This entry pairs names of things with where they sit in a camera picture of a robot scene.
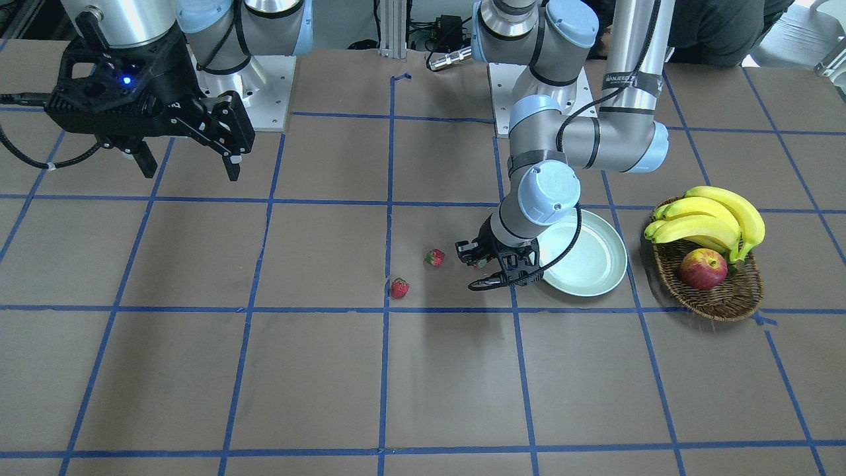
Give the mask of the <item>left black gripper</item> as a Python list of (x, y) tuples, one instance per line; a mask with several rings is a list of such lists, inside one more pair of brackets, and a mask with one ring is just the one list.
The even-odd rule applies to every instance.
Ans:
[(501, 271), (509, 278), (519, 278), (521, 275), (541, 272), (544, 274), (537, 257), (540, 245), (537, 239), (531, 240), (523, 246), (511, 247), (496, 238), (490, 225), (491, 219), (486, 219), (477, 238), (473, 241), (457, 241), (454, 248), (462, 263), (471, 267), (480, 259), (488, 262), (498, 262)]

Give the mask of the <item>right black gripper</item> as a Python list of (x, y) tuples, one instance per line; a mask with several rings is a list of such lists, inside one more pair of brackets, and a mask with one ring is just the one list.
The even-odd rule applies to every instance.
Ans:
[(167, 108), (187, 102), (188, 132), (200, 145), (220, 154), (232, 182), (241, 175), (242, 156), (250, 153), (256, 132), (236, 91), (202, 97), (181, 30), (168, 30), (141, 46), (115, 48), (101, 39), (78, 36), (61, 57), (57, 84), (44, 106), (63, 130), (91, 134), (100, 143), (119, 141), (145, 178), (158, 162), (145, 138), (177, 136)]

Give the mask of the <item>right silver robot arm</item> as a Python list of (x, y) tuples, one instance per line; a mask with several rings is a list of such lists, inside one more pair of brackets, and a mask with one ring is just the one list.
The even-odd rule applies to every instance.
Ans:
[(241, 174), (267, 99), (260, 56), (313, 46), (311, 1), (64, 1), (76, 37), (67, 45), (46, 114), (91, 134), (151, 178), (147, 138), (191, 138), (214, 150), (229, 180)]

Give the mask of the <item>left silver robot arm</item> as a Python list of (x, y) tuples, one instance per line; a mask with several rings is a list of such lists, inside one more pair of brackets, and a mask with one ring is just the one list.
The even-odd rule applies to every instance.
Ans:
[(617, 1), (601, 97), (572, 106), (573, 91), (599, 32), (581, 1), (480, 1), (472, 56), (523, 66), (510, 111), (510, 193), (477, 238), (455, 245), (466, 265), (497, 262), (498, 273), (469, 284), (495, 290), (539, 281), (582, 235), (577, 169), (646, 174), (668, 153), (654, 118), (661, 94), (673, 1)]

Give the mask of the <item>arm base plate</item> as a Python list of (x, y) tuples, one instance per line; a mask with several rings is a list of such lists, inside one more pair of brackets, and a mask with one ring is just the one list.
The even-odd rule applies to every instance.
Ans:
[(256, 132), (284, 132), (297, 60), (295, 56), (254, 56), (228, 75), (198, 72), (198, 84), (210, 97), (224, 91), (239, 93)]
[(563, 85), (563, 87), (557, 87), (535, 78), (526, 65), (489, 63), (487, 67), (490, 100), (492, 101), (496, 136), (498, 138), (508, 137), (511, 111), (516, 103), (524, 97), (531, 95), (552, 97), (567, 115), (593, 100), (584, 69), (580, 70), (574, 82)]

